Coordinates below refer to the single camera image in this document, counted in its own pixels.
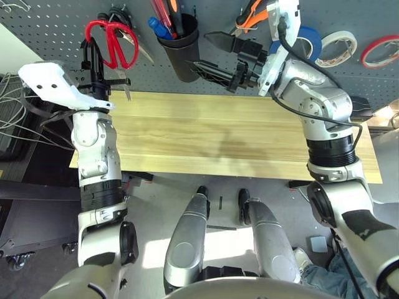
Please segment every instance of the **blue tape roll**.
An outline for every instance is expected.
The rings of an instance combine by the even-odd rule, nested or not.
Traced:
[[[311,45],[309,60],[315,62],[322,52],[322,38],[320,34],[313,28],[301,26],[298,32],[298,39],[304,39]],[[269,54],[275,54],[280,47],[280,41],[272,42]]]

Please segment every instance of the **shoe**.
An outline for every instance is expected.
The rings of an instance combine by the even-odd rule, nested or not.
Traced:
[[[297,262],[300,274],[304,273],[304,270],[306,269],[307,266],[313,265],[312,261],[307,256],[305,250],[303,250],[300,247],[294,250],[294,257],[295,261]]]
[[[206,186],[200,186],[197,189],[197,194],[200,193],[206,197],[206,220],[209,220],[209,215],[211,214],[211,202],[208,200],[208,188]]]
[[[239,208],[239,223],[241,225],[251,224],[249,218],[249,199],[251,195],[247,189],[241,189],[238,194],[238,208]]]
[[[197,193],[204,194],[206,196],[206,198],[208,198],[208,188],[205,186],[200,186],[197,189]]]

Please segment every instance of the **pen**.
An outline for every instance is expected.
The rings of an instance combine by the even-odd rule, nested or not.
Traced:
[[[163,25],[168,29],[170,35],[173,37],[177,37],[177,35],[173,32],[173,24],[172,21],[169,18],[169,12],[166,9],[163,0],[151,0],[151,5],[153,10],[156,13],[156,16],[159,18],[159,20],[163,23]]]
[[[168,29],[161,24],[161,22],[155,18],[151,17],[148,19],[148,25],[152,28],[154,31],[155,35],[158,36],[161,39],[168,39],[172,40],[172,36],[170,35]]]

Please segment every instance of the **jeans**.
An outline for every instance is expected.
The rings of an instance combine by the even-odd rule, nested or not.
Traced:
[[[347,249],[343,249],[344,256],[348,261],[353,274],[356,277],[356,281],[364,295],[365,299],[377,299],[373,290],[368,286],[368,283],[359,272],[355,263]],[[308,285],[313,288],[322,290],[329,295],[337,296],[345,299],[357,299],[358,295],[350,279],[348,270],[344,264],[344,260],[341,255],[337,253],[332,259],[328,270],[325,268],[309,265],[305,268],[302,274],[304,285]]]

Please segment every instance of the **gray pegboard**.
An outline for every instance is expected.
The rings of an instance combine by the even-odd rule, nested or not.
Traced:
[[[141,55],[137,64],[129,70],[132,90],[230,95],[223,87],[201,78],[192,83],[183,83],[177,79],[163,48],[147,26],[147,19],[154,15],[149,1],[73,0],[66,3],[60,0],[26,0],[26,2],[31,6],[29,12],[14,7],[8,14],[0,9],[0,21],[43,59],[62,60],[69,69],[79,69],[82,60],[79,45],[84,38],[86,23],[95,19],[98,12],[107,12],[112,5],[122,7],[126,4],[142,33],[142,41],[155,60],[155,64],[152,65]],[[193,6],[196,6],[201,36],[199,39],[201,58],[222,68],[234,70],[236,56],[213,47],[203,38],[203,34],[211,31],[228,32],[234,26],[235,17],[240,12],[241,6],[247,1],[181,0],[180,3],[183,12],[190,14],[193,13]],[[369,43],[379,37],[398,33],[398,1],[336,0],[332,3],[301,0],[300,6],[302,25],[318,30],[322,37],[335,31],[348,30],[357,38],[358,49],[353,57],[337,67],[328,69],[350,95],[367,98],[374,110],[399,97],[397,61],[378,70],[366,69],[360,63],[360,54]],[[93,36],[98,40],[103,56],[107,58],[103,32],[99,29],[94,30]],[[271,38],[267,21],[261,23],[258,30],[244,37],[255,38],[268,49]],[[130,45],[124,45],[123,48],[127,57],[133,56]],[[105,73],[107,78],[117,78],[113,70],[106,68]],[[79,72],[76,73],[76,77],[81,78]],[[239,89],[236,95],[257,95],[257,90]]]

